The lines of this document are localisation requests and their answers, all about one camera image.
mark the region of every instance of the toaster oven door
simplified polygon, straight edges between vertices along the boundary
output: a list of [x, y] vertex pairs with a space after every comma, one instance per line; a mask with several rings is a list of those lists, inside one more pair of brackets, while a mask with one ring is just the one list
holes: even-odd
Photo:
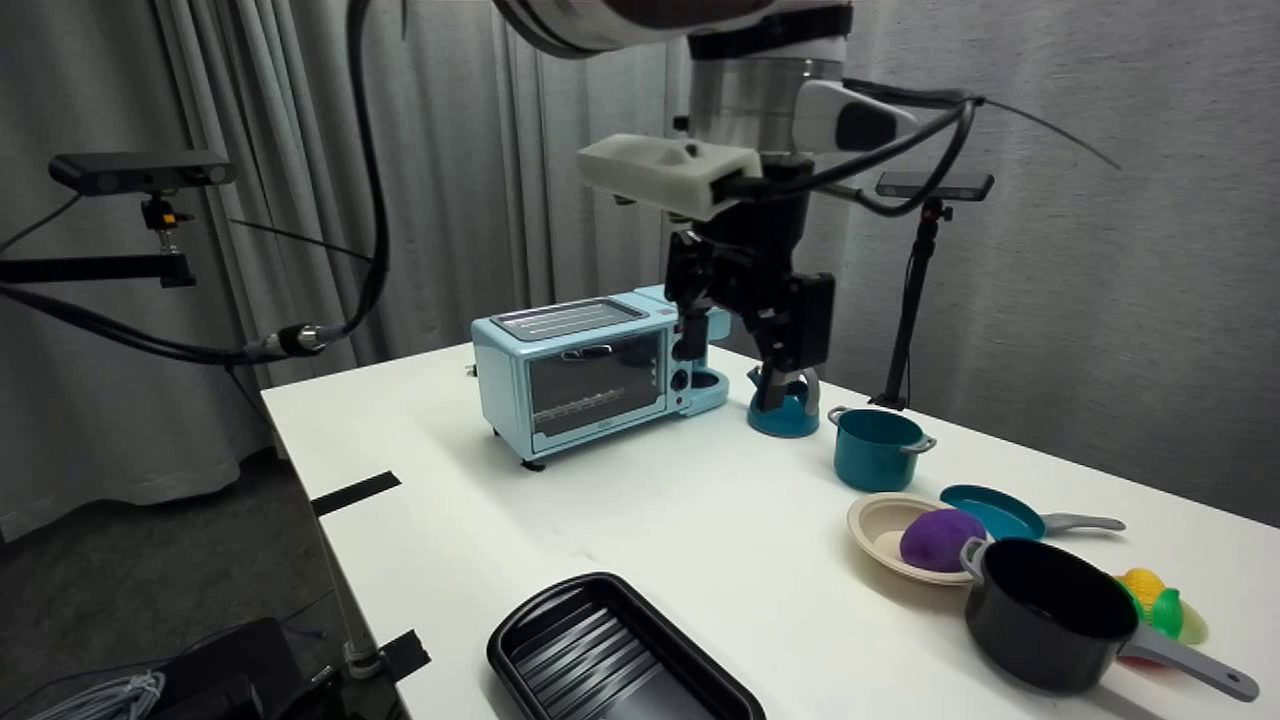
[[531, 433], [564, 436], [583, 422], [658, 409], [665, 400], [659, 340], [659, 332], [619, 336], [531, 360]]

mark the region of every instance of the blue mug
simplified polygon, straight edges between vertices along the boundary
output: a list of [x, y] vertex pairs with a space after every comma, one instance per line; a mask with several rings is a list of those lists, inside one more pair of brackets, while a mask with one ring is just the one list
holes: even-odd
[[902, 491], [918, 474], [918, 455], [937, 438], [922, 422], [877, 409], [832, 409], [837, 474], [860, 491]]

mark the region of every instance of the light blue toaster oven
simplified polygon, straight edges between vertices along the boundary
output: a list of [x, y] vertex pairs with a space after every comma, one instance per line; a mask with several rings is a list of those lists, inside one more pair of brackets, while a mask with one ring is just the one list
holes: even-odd
[[[486, 418], [540, 469], [557, 453], [720, 409], [724, 377], [673, 360], [676, 322], [659, 289], [471, 321]], [[707, 340], [720, 336], [727, 312], [713, 307]]]

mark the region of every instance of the white table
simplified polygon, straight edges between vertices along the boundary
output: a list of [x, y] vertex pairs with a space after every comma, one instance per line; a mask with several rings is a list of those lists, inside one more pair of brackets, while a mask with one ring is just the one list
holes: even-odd
[[[975, 479], [1033, 506], [1113, 511], [1123, 541], [1064, 547], [1109, 571], [1156, 567], [1208, 618], [1208, 652], [1264, 684], [1236, 705], [1177, 670], [1116, 662], [1088, 697], [1037, 697], [974, 649], [965, 590], [922, 588], [847, 541], [837, 436], [769, 438], [745, 422], [748, 360], [715, 353], [727, 409], [640, 428], [525, 471], [489, 433], [471, 348], [446, 348], [269, 391], [308, 497], [395, 471], [404, 482], [323, 516], [377, 632], [436, 655], [400, 684], [411, 716], [505, 716], [486, 645], [531, 590], [609, 567], [739, 676], [774, 720], [954, 716], [1280, 716], [1280, 530], [1019, 442], [918, 414], [939, 449], [913, 491]], [[823, 403], [864, 403], [823, 389]]]

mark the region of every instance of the plate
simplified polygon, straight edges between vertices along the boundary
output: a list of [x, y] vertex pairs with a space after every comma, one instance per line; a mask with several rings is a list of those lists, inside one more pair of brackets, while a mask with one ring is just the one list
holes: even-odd
[[860, 551], [868, 551], [877, 563], [883, 563], [897, 574], [907, 574], [918, 583], [944, 583], [944, 588], [974, 583], [969, 571], [929, 571], [902, 556], [904, 530], [918, 522], [918, 516], [937, 506], [949, 506], [949, 502], [907, 497], [907, 491], [864, 497], [847, 511], [847, 530]]

